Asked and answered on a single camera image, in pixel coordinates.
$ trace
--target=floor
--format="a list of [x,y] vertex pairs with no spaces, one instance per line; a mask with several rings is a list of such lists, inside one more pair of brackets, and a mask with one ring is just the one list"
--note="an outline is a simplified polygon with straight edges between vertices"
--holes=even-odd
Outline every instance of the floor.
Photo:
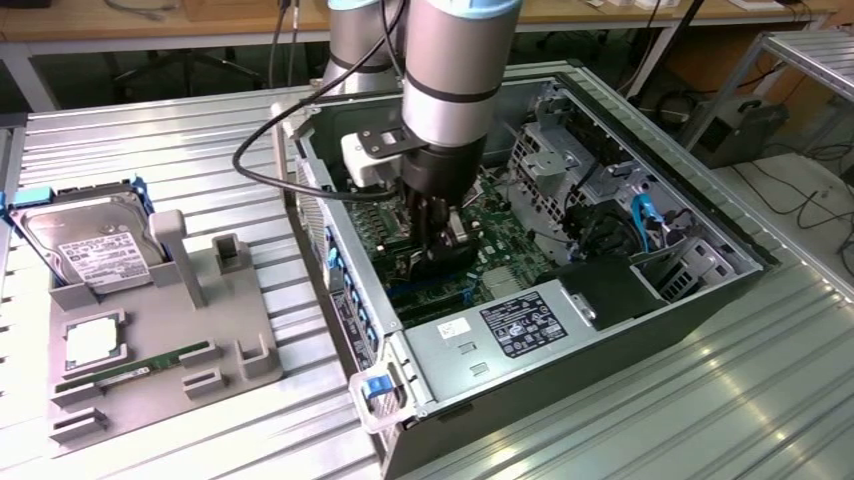
[[[633,64],[639,54],[632,52],[629,31],[612,30],[598,43],[598,32],[558,33],[542,42],[545,34],[518,34],[513,43],[509,63],[533,63],[541,61],[580,59],[584,64],[609,83],[630,75],[626,58]],[[294,58],[294,84],[305,84],[309,78],[322,74],[326,43],[310,43],[297,47]],[[266,77],[268,46],[237,47],[237,63]],[[209,52],[222,57],[224,49]],[[284,85],[284,65],[288,48],[278,48],[277,85]],[[143,66],[147,62],[145,52],[119,52],[114,54],[119,71]],[[110,84],[109,69],[102,54],[47,55],[35,57],[35,67],[41,72],[55,99],[63,109],[111,105],[117,102]],[[195,95],[241,92],[252,89],[250,81],[220,70],[198,66],[193,78]],[[182,76],[178,65],[171,65],[130,83],[129,100],[135,102],[182,98],[185,96]],[[0,67],[0,114],[26,110],[26,103],[17,92],[11,78]]]

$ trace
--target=metal slotted surface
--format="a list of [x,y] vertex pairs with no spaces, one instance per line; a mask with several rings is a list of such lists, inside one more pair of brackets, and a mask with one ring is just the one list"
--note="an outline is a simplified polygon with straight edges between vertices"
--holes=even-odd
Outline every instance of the metal slotted surface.
[[854,101],[854,36],[840,30],[775,32],[763,47]]
[[[294,101],[294,91],[274,98]],[[58,459],[43,457],[47,272],[11,238],[0,305],[0,477],[378,476],[277,192],[230,170],[230,154],[272,102],[268,93],[248,93],[34,115],[25,138],[15,132],[21,187],[135,174],[154,209],[183,212],[187,250],[237,233],[250,247],[285,376]],[[21,162],[14,151],[11,164]],[[244,163],[274,174],[269,136]]]
[[406,478],[854,478],[849,287],[609,88],[569,76],[781,265],[677,345]]

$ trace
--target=green circuit board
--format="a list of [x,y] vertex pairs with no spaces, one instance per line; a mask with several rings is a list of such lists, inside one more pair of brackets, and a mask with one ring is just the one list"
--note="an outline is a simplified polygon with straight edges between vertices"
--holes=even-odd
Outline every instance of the green circuit board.
[[546,258],[509,209],[496,187],[481,177],[469,192],[473,201],[462,208],[464,222],[481,224],[477,259],[469,268],[426,281],[409,282],[408,257],[418,251],[409,241],[406,210],[398,200],[381,204],[350,204],[350,218],[385,293],[405,328],[493,300],[482,274],[506,267],[521,288],[554,264]]

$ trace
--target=motherboard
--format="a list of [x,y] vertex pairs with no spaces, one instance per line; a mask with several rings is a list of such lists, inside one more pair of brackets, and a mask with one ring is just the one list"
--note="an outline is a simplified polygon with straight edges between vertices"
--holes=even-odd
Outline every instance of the motherboard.
[[356,231],[405,328],[528,288],[556,266],[501,196],[506,182],[484,173],[465,198],[462,221],[480,224],[476,262],[453,274],[421,281],[410,281],[406,275],[409,259],[420,253],[420,246],[409,239],[402,201],[350,204]]

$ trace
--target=workbench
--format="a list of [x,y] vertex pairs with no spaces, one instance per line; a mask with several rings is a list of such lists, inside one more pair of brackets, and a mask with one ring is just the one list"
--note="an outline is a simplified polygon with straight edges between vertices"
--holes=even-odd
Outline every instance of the workbench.
[[[687,9],[660,9],[651,23],[663,28],[633,81],[636,93],[660,57]],[[812,10],[805,28],[815,29],[836,9],[836,0],[808,0]],[[636,6],[616,7],[605,3],[593,8],[581,0],[525,0],[517,32],[552,32],[643,28],[649,10]],[[209,48],[264,45],[270,42],[274,18],[190,22],[182,10],[163,12],[162,22],[107,8],[102,0],[54,0],[47,9],[9,10],[5,21],[0,13],[0,59],[34,112],[57,109],[50,91],[31,64],[38,55]],[[329,38],[329,15],[325,2],[312,0],[300,7],[297,42],[320,42]],[[727,0],[705,0],[692,25],[777,23],[789,21],[788,10],[747,12]],[[285,31],[292,22],[284,21]]]
[[[849,478],[854,290],[775,219],[725,185],[712,184],[696,159],[584,69],[557,62],[541,68],[564,69],[780,264],[679,344],[408,478]],[[277,192],[233,173],[229,164],[269,104],[305,94],[297,87],[34,114],[26,128],[0,131],[0,154],[10,153],[6,191],[137,173],[154,209],[183,211],[189,250],[225,232],[249,242],[285,369],[274,384],[46,458],[47,271],[3,231],[3,475],[377,479],[377,456],[360,429]],[[273,174],[269,136],[244,163]]]

